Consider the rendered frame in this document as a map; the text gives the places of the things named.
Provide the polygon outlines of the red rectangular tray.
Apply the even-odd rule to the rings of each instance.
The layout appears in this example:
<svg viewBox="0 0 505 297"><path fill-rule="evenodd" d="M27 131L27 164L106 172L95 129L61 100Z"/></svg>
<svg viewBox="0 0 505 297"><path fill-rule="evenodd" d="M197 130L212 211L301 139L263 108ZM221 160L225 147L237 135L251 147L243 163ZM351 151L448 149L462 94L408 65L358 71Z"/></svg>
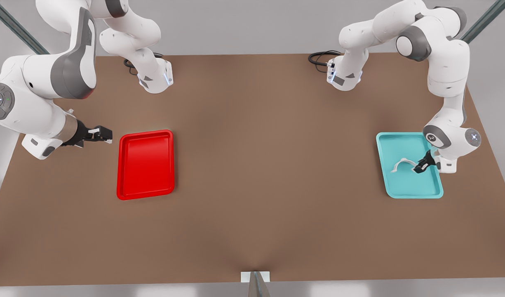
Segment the red rectangular tray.
<svg viewBox="0 0 505 297"><path fill-rule="evenodd" d="M116 194L120 200L163 196L175 188L171 130L126 134L119 141Z"/></svg>

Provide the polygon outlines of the teal rectangular tray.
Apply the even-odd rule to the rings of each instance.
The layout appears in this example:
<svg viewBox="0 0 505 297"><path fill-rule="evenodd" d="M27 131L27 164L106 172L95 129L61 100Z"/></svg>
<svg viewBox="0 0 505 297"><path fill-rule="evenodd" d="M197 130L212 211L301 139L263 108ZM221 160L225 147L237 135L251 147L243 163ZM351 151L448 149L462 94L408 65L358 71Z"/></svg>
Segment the teal rectangular tray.
<svg viewBox="0 0 505 297"><path fill-rule="evenodd" d="M431 145L420 132L382 132L376 136L387 194L394 199L439 199L444 190L436 167L415 173Z"/></svg>

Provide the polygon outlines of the silver frame post with foot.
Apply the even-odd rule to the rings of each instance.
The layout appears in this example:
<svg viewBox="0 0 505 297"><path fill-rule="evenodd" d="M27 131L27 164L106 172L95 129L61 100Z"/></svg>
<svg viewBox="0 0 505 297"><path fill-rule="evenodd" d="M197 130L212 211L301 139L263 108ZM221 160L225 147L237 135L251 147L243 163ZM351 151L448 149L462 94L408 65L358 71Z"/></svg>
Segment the silver frame post with foot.
<svg viewBox="0 0 505 297"><path fill-rule="evenodd" d="M247 297L271 297L266 283L270 282L270 272L240 272L242 283L248 283Z"/></svg>

